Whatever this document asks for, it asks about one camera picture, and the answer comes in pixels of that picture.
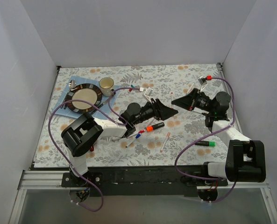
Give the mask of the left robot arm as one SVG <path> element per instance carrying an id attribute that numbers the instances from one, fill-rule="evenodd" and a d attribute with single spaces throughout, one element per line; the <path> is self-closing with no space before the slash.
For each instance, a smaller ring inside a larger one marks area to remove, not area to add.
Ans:
<path id="1" fill-rule="evenodd" d="M 90 113 L 84 113 L 61 133 L 64 145 L 69 149 L 69 164 L 72 181 L 79 187 L 88 182 L 88 167 L 85 154 L 100 137 L 125 138 L 136 131 L 135 125 L 151 118 L 167 120 L 178 114 L 178 111 L 165 106 L 159 99 L 151 99 L 145 106 L 131 103 L 127 106 L 119 120 L 110 121 L 93 118 Z"/>

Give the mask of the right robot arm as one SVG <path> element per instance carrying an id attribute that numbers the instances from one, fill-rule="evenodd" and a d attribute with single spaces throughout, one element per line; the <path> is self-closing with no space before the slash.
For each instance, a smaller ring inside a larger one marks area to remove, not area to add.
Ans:
<path id="1" fill-rule="evenodd" d="M 205 93 L 194 88 L 187 95 L 172 101 L 173 105 L 188 111 L 199 108 L 205 111 L 205 125 L 211 135 L 218 136 L 228 147 L 225 162 L 206 162 L 199 179 L 204 185 L 216 180 L 231 182 L 264 182 L 266 178 L 264 144 L 251 140 L 233 126 L 227 117 L 231 97 L 221 91 L 210 99 Z"/>

